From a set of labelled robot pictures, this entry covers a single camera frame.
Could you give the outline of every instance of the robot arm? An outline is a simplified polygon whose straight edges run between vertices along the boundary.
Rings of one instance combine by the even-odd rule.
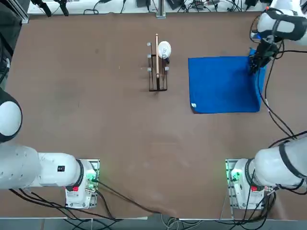
[[[65,153],[37,152],[10,142],[22,126],[18,102],[0,88],[0,189],[65,187],[66,205],[95,207],[99,160],[78,160]]]
[[[255,55],[250,58],[250,73],[256,73],[278,54],[277,42],[295,41],[307,45],[307,19],[300,9],[300,0],[273,0],[271,6],[259,17],[257,30],[251,32],[261,41]]]
[[[261,37],[255,55],[250,57],[250,71],[256,73],[279,52],[277,42],[295,41],[307,45],[307,19],[300,0],[273,0],[259,17],[256,33]],[[265,186],[296,187],[306,185],[307,137],[260,150],[253,159],[239,159],[231,171],[238,207],[255,208],[264,196]]]

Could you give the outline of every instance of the cable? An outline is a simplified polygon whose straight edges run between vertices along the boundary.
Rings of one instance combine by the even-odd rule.
[[[290,136],[290,137],[285,137],[285,138],[279,139],[279,140],[273,142],[268,148],[271,148],[271,147],[273,147],[274,145],[276,145],[276,144],[278,144],[278,143],[280,143],[280,142],[283,142],[283,141],[286,141],[286,140],[292,139],[292,138],[297,138],[297,137],[302,136],[302,135],[304,135],[304,134],[307,134],[307,130],[306,130],[306,131],[303,131],[303,132],[300,132],[300,133],[297,133],[297,134],[295,134],[295,135],[292,135],[292,136]]]
[[[275,63],[275,60],[276,60],[276,56],[274,57],[273,61],[272,61],[272,65],[271,65],[271,69],[270,69],[270,72],[269,72],[269,75],[268,75],[268,79],[267,79],[267,82],[265,84],[265,88],[264,88],[264,101],[265,101],[265,104],[267,105],[268,107],[268,100],[267,100],[267,87],[268,87],[268,84],[269,84],[269,80],[270,80],[270,77],[271,77],[271,73],[272,73],[272,70],[273,70],[273,66],[274,66],[274,63]],[[290,134],[285,131],[278,123],[277,121],[274,119],[274,117],[272,116],[272,112],[271,112],[271,108],[268,108],[268,112],[269,112],[269,115],[272,119],[272,121],[277,125],[277,127],[283,131],[287,136],[292,136],[294,135],[293,131],[290,129],[290,127],[288,127],[287,125],[285,125],[285,127],[289,130]]]
[[[156,6],[156,4],[155,4],[154,0],[153,0],[153,4],[154,4],[154,8],[155,8],[155,10],[158,12],[158,8],[157,8],[157,6]]]
[[[74,230],[74,229],[86,230],[86,229],[80,227],[80,225],[81,225],[83,222],[81,222],[81,223],[79,223],[79,224],[76,225],[76,224],[74,224],[74,223],[69,222],[69,221],[66,220],[66,219],[63,219],[63,221],[65,221],[65,222],[67,222],[67,223],[73,225],[73,226],[74,226],[73,230]]]
[[[60,7],[60,6],[59,6],[59,7]],[[53,15],[56,11],[58,11],[59,7],[58,7],[51,15]]]
[[[87,219],[87,220],[85,220],[85,221],[82,221],[82,222],[80,222],[79,224],[77,224],[77,226],[75,226],[72,230],[75,230],[76,228],[78,228],[81,224],[83,224],[84,222],[89,222],[90,221],[90,219]]]
[[[213,4],[213,6],[214,6],[215,11],[217,12],[218,4],[215,4],[213,0],[211,0],[211,1],[212,1],[212,4]]]
[[[53,204],[53,202],[49,202],[49,201],[43,199],[42,197],[40,197],[40,196],[37,195],[36,193],[32,193],[32,194],[35,195],[35,196],[37,196],[39,199],[37,199],[37,198],[35,198],[35,197],[32,197],[32,196],[28,195],[28,194],[25,193],[22,189],[19,189],[19,191],[21,191],[22,194],[24,194],[26,197],[28,197],[28,198],[30,198],[30,199],[32,199],[32,200],[38,200],[38,201],[46,202],[46,203],[48,203],[48,204],[50,204],[50,205],[52,205],[52,206],[54,206],[54,204],[55,204],[55,205],[58,205],[58,206],[61,206],[61,205],[59,205],[59,204],[57,204],[57,203],[54,203],[54,204]],[[64,211],[62,211],[60,208],[56,208],[56,209],[57,209],[58,211],[60,211],[61,213],[63,213],[65,216],[67,216],[69,219],[73,219],[73,218],[71,218],[69,215],[67,215]],[[81,230],[85,230],[84,228],[81,228],[81,227],[79,227],[79,226],[80,226],[82,223],[87,222],[88,220],[81,220],[81,219],[77,218],[70,210],[67,210],[67,211],[69,211],[69,212],[75,217],[75,219],[79,220],[80,223],[79,223],[78,225],[74,225],[73,223],[71,223],[71,222],[69,222],[69,221],[67,221],[67,220],[65,220],[65,219],[63,219],[63,220],[66,221],[66,222],[68,222],[68,223],[70,223],[71,225],[73,225],[73,226],[74,226],[73,229],[78,228],[78,229],[81,229]]]
[[[283,53],[288,53],[288,52],[292,52],[292,53],[307,53],[307,51],[302,51],[302,50],[284,50],[284,51],[278,52],[278,54],[283,54]]]
[[[64,219],[66,222],[70,223],[70,224],[73,225],[75,228],[79,228],[79,229],[84,230],[83,228],[80,228],[79,225],[82,224],[83,222],[87,222],[88,220],[81,220],[81,219],[77,218],[67,207],[63,207],[63,206],[61,206],[60,204],[55,203],[55,202],[47,201],[47,200],[45,200],[44,198],[42,198],[41,196],[39,196],[38,194],[36,194],[36,193],[34,193],[34,192],[31,192],[31,193],[32,193],[33,195],[37,196],[39,199],[37,199],[37,198],[35,198],[35,197],[32,197],[32,196],[26,194],[22,189],[19,189],[19,190],[22,192],[22,194],[24,194],[26,197],[28,197],[28,198],[30,198],[30,199],[32,199],[32,200],[36,200],[36,201],[45,202],[45,203],[50,204],[51,206],[53,206],[54,208],[56,208],[57,210],[59,210],[60,212],[62,212],[62,213],[63,213],[65,216],[67,216],[68,218],[70,218],[70,219],[76,219],[76,220],[81,221],[81,223],[79,223],[78,225],[74,225],[74,224],[72,224],[71,222],[66,221],[66,220]],[[63,211],[61,210],[61,208],[63,208],[63,209],[65,209],[65,210],[67,210],[68,212],[70,212],[75,218],[71,218],[70,216],[68,216],[65,212],[63,212]],[[121,220],[122,220],[122,219],[113,220],[113,221],[114,221],[114,223],[116,223],[116,222],[119,222],[119,221],[121,221]],[[101,222],[101,221],[99,221],[99,220],[96,220],[96,219],[93,219],[93,221],[103,224],[103,225],[105,226],[105,228],[103,228],[103,229],[108,228],[109,230],[112,230],[109,226],[111,226],[111,225],[114,224],[114,223],[112,223],[111,225],[107,225],[107,224],[105,224],[105,223],[103,223],[103,222]]]
[[[110,228],[113,224],[116,224],[117,222],[120,222],[120,221],[122,221],[122,219],[120,219],[119,221],[116,221],[116,222],[114,222],[114,223],[112,223],[112,224],[109,224],[109,225],[107,225],[106,227],[104,227],[104,228],[101,228],[101,229],[97,229],[97,230],[104,230],[104,229],[108,229],[108,228]]]
[[[266,103],[266,101],[264,100],[262,93],[260,91],[260,86],[259,86],[259,78],[260,78],[260,70],[258,70],[258,75],[257,75],[257,88],[258,88],[258,93],[260,95],[260,98],[263,102],[263,104],[268,108],[268,110],[290,131],[290,133],[292,134],[292,136],[294,135],[293,131],[291,130],[291,128],[269,107],[269,105]]]
[[[209,10],[209,12],[212,12],[208,7],[204,6],[205,9]]]
[[[99,0],[98,2],[96,2],[94,8],[92,8],[92,9],[85,9],[85,10],[83,11],[83,15],[85,15],[85,12],[87,12],[87,11],[92,11],[93,14],[99,14],[99,11],[95,9],[96,6],[97,6],[99,3],[102,3],[102,2]]]
[[[179,10],[177,11],[177,13],[179,13],[179,11],[180,11],[181,9],[187,10],[186,2],[187,2],[187,0],[185,0],[185,1],[181,4],[181,6],[179,7]]]
[[[123,0],[123,7],[121,8],[121,11],[120,11],[120,13],[123,13],[123,10],[124,10],[124,6],[125,6],[125,3],[126,3],[126,0]]]
[[[112,214],[111,214],[111,212],[110,212],[110,209],[109,209],[109,207],[107,206],[105,197],[104,197],[104,196],[101,194],[101,192],[99,192],[98,190],[96,190],[96,193],[97,193],[97,194],[101,197],[101,199],[103,200],[104,205],[105,205],[105,208],[106,208],[106,212],[107,212],[107,214],[109,215],[109,217],[110,217],[111,219],[113,219],[113,220],[116,220],[116,219],[114,218],[114,216],[112,216]]]
[[[37,196],[39,199],[37,199],[37,198],[35,198],[35,197],[32,197],[32,196],[28,195],[28,194],[25,193],[24,190],[22,190],[21,188],[19,189],[19,191],[21,191],[21,193],[22,193],[24,196],[26,196],[27,198],[30,198],[30,199],[32,199],[32,200],[45,202],[45,203],[50,204],[51,206],[56,205],[56,206],[61,207],[60,204],[57,204],[57,203],[55,203],[55,202],[49,202],[49,201],[43,199],[42,197],[40,197],[39,195],[37,195],[37,194],[34,193],[34,192],[31,192],[31,193],[32,193],[33,195]],[[64,214],[65,216],[67,216],[68,218],[73,219],[73,218],[71,218],[69,215],[67,215],[65,212],[63,212],[59,207],[57,208],[58,211],[60,211],[61,213],[63,213],[63,214]],[[67,211],[68,211],[69,213],[71,213],[71,215],[72,215],[76,220],[83,221],[83,220],[77,218],[77,217],[73,214],[73,212],[71,212],[70,210],[67,210]]]
[[[97,219],[93,219],[93,221],[102,224],[102,225],[104,226],[104,229],[106,228],[106,229],[109,229],[109,230],[112,230],[112,229],[110,228],[110,226],[111,226],[112,224],[116,223],[116,222],[114,222],[114,223],[112,223],[112,224],[110,224],[110,225],[107,225],[107,224],[105,224],[104,222],[99,221],[99,220],[97,220]]]
[[[121,193],[115,191],[113,188],[109,187],[109,186],[106,185],[105,183],[102,183],[102,182],[100,182],[100,181],[98,181],[98,180],[95,180],[95,179],[92,179],[92,182],[101,184],[102,186],[106,187],[107,189],[109,189],[110,191],[112,191],[112,192],[115,193],[116,195],[120,196],[120,197],[123,198],[124,200],[129,201],[130,203],[136,205],[137,207],[139,207],[139,208],[141,208],[141,209],[143,209],[143,210],[145,210],[145,211],[147,211],[147,212],[151,212],[151,213],[155,213],[155,214],[161,214],[161,212],[151,210],[151,209],[149,209],[149,208],[146,208],[146,207],[144,207],[144,206],[138,204],[138,203],[135,202],[134,200],[131,200],[131,199],[129,199],[128,197],[122,195]]]
[[[250,39],[253,43],[258,43],[258,44],[260,43],[260,41],[255,41],[254,39],[252,39],[252,38],[250,37],[250,33],[252,32],[253,25],[254,25],[254,23],[256,22],[256,20],[257,20],[258,18],[260,18],[260,16],[261,16],[263,13],[265,13],[265,12],[266,12],[266,10],[262,11],[261,14],[259,14],[259,15],[253,20],[252,24],[250,25],[248,37],[249,37],[249,39]]]
[[[250,191],[251,191],[251,184],[252,184],[252,181],[254,179],[254,175],[255,175],[255,170],[253,171],[253,174],[251,176],[251,182],[250,182],[250,185],[249,185],[249,191],[248,191],[248,200],[246,202],[246,208],[245,208],[245,212],[244,212],[244,216],[242,219],[245,219],[245,216],[246,216],[246,212],[248,211],[248,203],[249,203],[249,197],[250,197]]]
[[[302,186],[303,182],[304,182],[304,179],[302,179],[301,183],[300,183],[298,186],[296,186],[295,188],[287,188],[287,187],[283,187],[283,186],[281,186],[281,185],[279,185],[279,187],[280,187],[281,189],[285,189],[285,190],[287,190],[287,191],[289,191],[289,192],[291,192],[291,193],[295,193],[295,194],[297,194],[297,195],[307,195],[307,188],[306,188],[306,191],[303,192],[303,193],[299,193],[299,192],[296,192],[296,191],[295,191],[295,190],[297,190],[298,188],[300,188],[300,187]]]
[[[233,4],[234,6],[236,6],[236,8],[238,9],[238,11],[242,11],[242,10],[240,10],[240,8],[238,7],[238,5],[235,4],[233,1],[230,1],[230,0],[223,0],[223,1],[230,2],[231,4]]]
[[[28,201],[30,203],[33,203],[33,204],[37,204],[37,205],[41,205],[41,206],[45,206],[45,207],[50,207],[50,208],[57,208],[57,207],[53,207],[51,205],[46,205],[44,203],[39,203],[37,201],[34,201],[34,200],[31,200],[31,199],[28,199],[24,196],[22,196],[21,194],[19,194],[18,192],[16,192],[15,190],[13,189],[9,189],[12,193],[14,193],[16,196],[20,197],[21,199],[25,200],[25,201]],[[96,214],[96,213],[93,213],[93,212],[88,212],[88,211],[84,211],[82,209],[77,209],[77,208],[72,208],[72,207],[65,207],[65,206],[59,206],[58,208],[63,208],[63,209],[70,209],[70,210],[75,210],[75,211],[78,211],[78,212],[83,212],[83,213],[86,213],[86,214],[90,214],[90,215],[93,215],[93,216],[97,216],[97,217],[101,217],[101,218],[106,218],[106,219],[109,219],[109,220],[112,220],[110,219],[109,217],[105,217],[105,216],[102,216],[102,215],[99,215],[99,214]]]

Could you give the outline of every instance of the metal rod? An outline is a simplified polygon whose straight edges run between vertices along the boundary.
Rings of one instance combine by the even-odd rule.
[[[155,60],[156,60],[156,77],[159,78],[159,35],[155,34]]]

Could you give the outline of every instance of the brown table surface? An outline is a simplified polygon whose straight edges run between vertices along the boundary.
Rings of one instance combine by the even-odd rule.
[[[53,16],[22,27],[7,91],[24,122],[15,139],[37,151],[99,158],[101,180],[151,209],[179,218],[217,219],[226,191],[225,159],[251,158],[283,133],[259,113],[195,115],[188,58],[247,55],[255,13]],[[147,91],[146,43],[172,46],[169,89]],[[286,44],[287,48],[302,49]],[[306,129],[306,56],[276,61],[270,106]],[[35,189],[64,204],[59,188]],[[117,217],[149,213],[103,191]],[[61,217],[1,191],[2,217]],[[307,200],[278,192],[273,219],[306,219]],[[106,214],[102,203],[92,211]],[[226,199],[223,218],[230,218]]]

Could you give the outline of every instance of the white sticker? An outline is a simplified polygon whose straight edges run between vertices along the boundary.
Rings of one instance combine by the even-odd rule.
[[[75,191],[67,191],[67,196],[68,197],[77,197],[78,192]]]

